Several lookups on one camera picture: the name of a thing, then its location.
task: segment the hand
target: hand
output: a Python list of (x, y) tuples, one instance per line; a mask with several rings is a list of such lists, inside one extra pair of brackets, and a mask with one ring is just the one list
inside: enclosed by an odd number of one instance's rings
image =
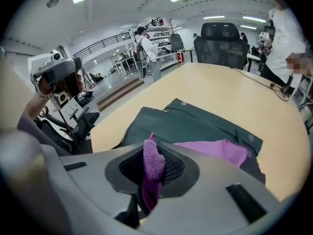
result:
[(287, 67), (292, 70), (294, 74), (302, 74), (311, 76), (311, 69), (313, 68), (312, 60), (309, 57), (300, 56), (301, 53), (291, 53), (287, 58)]
[[(84, 83), (82, 82), (82, 76), (80, 74), (76, 74), (76, 78), (77, 78), (77, 86), (79, 88), (79, 92), (81, 92), (84, 89)], [(40, 80), (38, 82), (38, 86), (39, 86), (41, 93), (44, 95), (48, 95), (48, 94), (53, 92), (53, 88), (50, 85), (48, 85), (48, 83), (46, 82), (46, 80), (43, 76), (40, 78)], [(57, 84), (57, 86), (60, 87), (62, 90), (68, 92), (67, 85), (66, 85), (64, 80), (60, 81)]]

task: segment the mesh seat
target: mesh seat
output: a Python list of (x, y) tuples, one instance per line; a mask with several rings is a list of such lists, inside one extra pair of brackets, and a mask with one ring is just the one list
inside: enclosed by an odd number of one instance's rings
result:
[(198, 62), (243, 70), (248, 52), (237, 27), (231, 23), (205, 23), (194, 40)]

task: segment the backpack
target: backpack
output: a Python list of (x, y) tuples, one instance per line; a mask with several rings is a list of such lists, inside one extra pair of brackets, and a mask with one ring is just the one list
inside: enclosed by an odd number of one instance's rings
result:
[(175, 33), (172, 34), (170, 36), (170, 42), (171, 42), (173, 51), (177, 51), (180, 49), (184, 50), (184, 43), (182, 42), (182, 39), (179, 34), (175, 34)]
[(139, 50), (139, 53), (143, 53), (143, 59), (147, 60), (148, 55), (147, 55), (145, 49), (142, 47), (141, 40), (142, 40), (142, 38), (140, 39), (140, 42), (138, 43), (138, 50)]

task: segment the white shirt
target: white shirt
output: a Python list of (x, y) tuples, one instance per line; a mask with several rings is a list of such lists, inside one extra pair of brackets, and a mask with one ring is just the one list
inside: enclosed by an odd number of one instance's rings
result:
[[(275, 35), (272, 52), (268, 55), (266, 65), (281, 80), (287, 83), (292, 70), (287, 68), (286, 58), (292, 53), (305, 52), (304, 37), (301, 26), (291, 9), (272, 9), (269, 18), (274, 22)], [(301, 75), (293, 75), (291, 87), (298, 86)]]
[(156, 55), (156, 50), (158, 45), (157, 44), (152, 44), (151, 41), (144, 36), (139, 37), (139, 43), (141, 43), (143, 49), (145, 50), (148, 58), (147, 62), (152, 61), (156, 62), (157, 61), (157, 55)]

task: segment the pants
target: pants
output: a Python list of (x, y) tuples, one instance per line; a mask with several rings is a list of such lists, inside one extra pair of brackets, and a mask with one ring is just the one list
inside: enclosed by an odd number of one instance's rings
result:
[[(266, 78), (269, 81), (272, 81), (275, 84), (280, 85), (281, 87), (285, 86), (285, 82), (281, 80), (278, 76), (276, 76), (267, 65), (264, 65), (260, 77)], [(293, 92), (294, 88), (289, 87), (288, 88), (288, 93), (291, 95)]]
[(161, 70), (159, 66), (157, 65), (157, 62), (150, 61), (147, 66), (149, 70), (151, 71), (152, 78), (155, 82), (161, 79)]

